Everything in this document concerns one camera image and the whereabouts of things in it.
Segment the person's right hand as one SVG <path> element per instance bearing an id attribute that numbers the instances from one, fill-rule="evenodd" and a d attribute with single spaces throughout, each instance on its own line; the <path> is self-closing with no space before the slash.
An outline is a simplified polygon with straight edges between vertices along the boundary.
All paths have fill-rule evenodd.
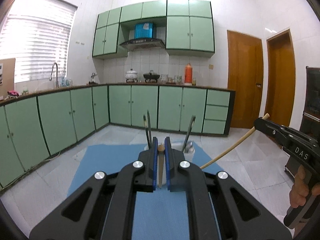
<path id="1" fill-rule="evenodd" d="M 306 197 L 309 194 L 309 187 L 304 183 L 305 178 L 306 170 L 304 166 L 300 165 L 298 172 L 295 175 L 295 182 L 289 193 L 290 205 L 292 208 L 304 206 L 306 203 Z"/>

